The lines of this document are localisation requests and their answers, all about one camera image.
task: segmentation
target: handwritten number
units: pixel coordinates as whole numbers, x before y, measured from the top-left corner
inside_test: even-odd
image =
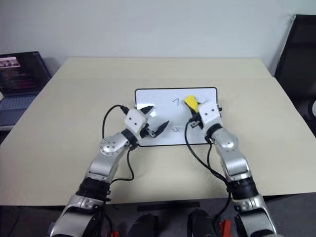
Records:
[[[175,102],[175,101],[177,101],[177,105],[179,105],[179,98],[173,100],[172,102]]]

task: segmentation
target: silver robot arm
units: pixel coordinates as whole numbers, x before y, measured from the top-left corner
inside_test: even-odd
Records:
[[[70,198],[56,221],[50,237],[94,237],[98,234],[103,207],[109,201],[107,195],[110,194],[110,184],[120,158],[126,150],[135,149],[142,138],[156,137],[168,125],[165,122],[156,132],[149,130],[146,115],[152,109],[153,106],[141,110],[125,107],[126,129],[101,141],[98,155],[87,170],[78,191]]]
[[[228,190],[238,212],[235,221],[239,236],[280,237],[263,197],[256,189],[247,160],[238,148],[237,137],[223,127],[217,103],[199,104],[198,113],[191,121],[192,127],[200,125],[205,138],[215,144],[221,157]]]

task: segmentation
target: beige table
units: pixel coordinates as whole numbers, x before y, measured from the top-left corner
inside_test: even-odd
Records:
[[[1,205],[65,205],[98,152],[104,113],[134,105],[134,90],[218,88],[222,118],[238,136],[264,195],[315,192],[316,139],[259,59],[70,58],[0,147]],[[121,131],[113,112],[106,135]],[[207,146],[194,146],[206,157]],[[215,149],[211,162],[221,171]],[[113,202],[227,195],[185,146],[138,148],[132,182],[111,187]],[[128,177],[122,158],[116,177]]]

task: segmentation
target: yellow object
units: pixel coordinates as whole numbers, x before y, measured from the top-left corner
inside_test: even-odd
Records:
[[[184,102],[196,113],[198,113],[198,102],[193,95],[189,95],[188,97],[184,98]]]

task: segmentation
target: black cable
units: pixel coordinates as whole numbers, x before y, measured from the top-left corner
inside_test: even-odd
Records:
[[[105,127],[105,121],[107,120],[107,117],[109,115],[109,113],[115,109],[116,107],[122,107],[122,105],[113,105],[112,107],[110,107],[110,109],[107,111],[107,113],[105,114],[104,118],[103,118],[103,122],[102,122],[102,139],[104,139],[104,127]]]
[[[184,129],[184,139],[185,139],[185,141],[186,141],[186,145],[187,145],[189,151],[192,153],[192,155],[197,159],[197,161],[198,161],[201,165],[203,165],[205,168],[207,168],[208,170],[210,170],[210,169],[208,168],[207,164],[205,164],[205,163],[197,156],[197,154],[192,150],[192,148],[191,148],[191,146],[190,146],[190,144],[189,144],[189,142],[188,142],[187,132],[188,132],[189,123],[190,123],[190,121],[188,121],[188,122],[186,123],[186,127],[185,127],[185,129]]]
[[[108,220],[109,227],[110,227],[110,231],[109,231],[110,235],[109,236],[107,235],[106,237],[112,237],[112,231],[113,231],[112,221],[111,221],[111,219],[109,218],[109,216],[105,212],[104,212],[104,216]]]
[[[229,206],[229,203],[231,202],[231,198],[232,198],[232,193],[231,192],[228,192],[228,198],[227,198],[227,201],[226,201],[226,204],[225,206],[222,208],[222,210],[220,210],[215,216],[214,216],[214,219],[212,221],[212,226],[213,226],[213,229],[217,235],[217,237],[222,237],[220,235],[220,233],[218,232],[217,228],[216,228],[216,224],[217,224],[217,220],[218,218],[226,211],[227,207]]]
[[[12,234],[12,232],[13,232],[13,230],[14,230],[16,224],[17,224],[18,221],[19,221],[19,214],[20,214],[20,212],[21,212],[21,207],[17,207],[17,208],[18,208],[18,210],[17,210],[17,211],[15,212],[15,214],[14,214],[15,217],[14,217],[13,225],[12,225],[12,227],[11,227],[11,229],[10,229],[9,234],[8,234],[7,237],[10,237],[10,236],[11,236],[11,234]]]
[[[209,157],[210,157],[210,154],[211,154],[211,150],[212,150],[212,143],[209,145],[209,149],[208,149],[208,152],[207,152],[207,166],[208,166],[209,170],[211,171],[211,173],[216,178],[222,180],[227,185],[226,178],[223,175],[221,175],[220,173],[218,173],[217,171],[215,171],[214,169],[212,169],[212,167],[211,167],[211,164],[210,164],[210,161],[209,161],[210,160]]]
[[[131,149],[128,150],[127,152],[127,156],[126,156],[126,160],[127,160],[127,165],[128,165],[128,168],[132,174],[132,177],[131,178],[118,178],[118,179],[115,179],[112,181],[112,183],[116,182],[116,181],[132,181],[134,179],[134,172],[133,172],[133,169],[132,169],[132,166],[130,165],[130,162],[129,162],[129,153],[131,152]]]
[[[111,112],[113,109],[115,109],[116,107],[120,107],[122,110],[125,109],[125,106],[122,106],[122,105],[113,105],[113,106],[110,107],[110,109],[106,112],[106,114],[104,115],[103,121],[102,121],[102,139],[104,139],[105,122],[106,122],[106,120],[107,120],[107,117],[108,117],[108,115],[110,114],[110,112]],[[108,215],[105,213],[105,202],[104,202],[104,204],[103,204],[103,206],[102,206],[102,210],[101,210],[100,227],[99,227],[98,234],[97,234],[98,237],[101,237],[101,231],[102,231],[104,216],[106,217],[106,219],[107,219],[108,222],[109,222],[109,226],[110,226],[110,237],[111,237],[113,226],[112,226],[112,221],[111,221],[111,219],[110,219],[110,218],[108,217]]]
[[[207,165],[192,150],[192,148],[191,148],[191,146],[190,146],[190,144],[188,142],[188,138],[187,138],[187,130],[188,130],[188,126],[189,126],[190,122],[191,121],[188,121],[186,123],[186,127],[185,127],[185,130],[184,130],[184,138],[185,138],[186,145],[187,145],[188,149],[190,150],[192,155],[198,160],[199,163],[201,163],[205,168],[207,168],[216,178],[222,180],[227,185],[228,182],[227,182],[226,178],[223,175],[221,175],[220,173],[218,173],[217,171],[215,171],[214,169],[212,169],[212,167],[211,167],[211,164],[210,164],[210,153],[211,153],[211,150],[212,150],[212,143],[208,142],[208,144],[210,146],[209,146],[209,149],[208,149],[208,152],[207,152]],[[214,219],[212,221],[213,229],[214,229],[214,231],[215,231],[215,233],[216,233],[216,235],[218,237],[221,237],[221,235],[217,231],[216,222],[217,222],[218,218],[226,211],[226,209],[229,206],[229,203],[231,201],[231,197],[232,197],[231,192],[228,192],[228,199],[227,199],[227,202],[226,202],[225,206],[214,216]]]

